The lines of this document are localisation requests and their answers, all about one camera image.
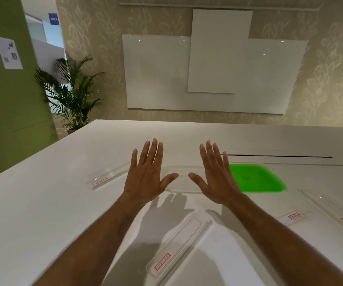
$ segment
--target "person's left hand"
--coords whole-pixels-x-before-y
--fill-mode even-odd
[[[177,173],[170,173],[159,181],[163,157],[163,144],[157,145],[153,139],[149,150],[150,141],[146,141],[142,149],[140,160],[137,164],[137,149],[133,150],[132,160],[127,174],[123,196],[134,199],[144,206],[160,195],[166,187],[178,177]]]

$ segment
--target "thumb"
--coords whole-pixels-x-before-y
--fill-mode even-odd
[[[170,173],[166,177],[162,179],[162,181],[159,183],[159,187],[161,188],[162,191],[166,189],[166,187],[174,181],[177,177],[179,177],[179,174],[177,173]]]
[[[196,173],[189,173],[189,178],[197,184],[201,191],[205,191],[208,188],[208,184],[205,180]]]

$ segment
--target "white paper poster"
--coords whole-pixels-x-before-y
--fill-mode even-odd
[[[0,56],[6,69],[23,69],[14,40],[0,37]]]

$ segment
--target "patterned wallpaper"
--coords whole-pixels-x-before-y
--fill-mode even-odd
[[[92,118],[343,126],[343,0],[56,0],[64,44],[74,59],[91,54],[88,73],[103,104]],[[128,109],[121,34],[191,36],[192,9],[118,2],[284,6],[319,12],[255,11],[250,38],[309,40],[285,115]]]

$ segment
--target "green lid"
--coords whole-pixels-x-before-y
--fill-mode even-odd
[[[232,176],[242,192],[280,192],[287,189],[283,181],[262,165],[230,164]]]

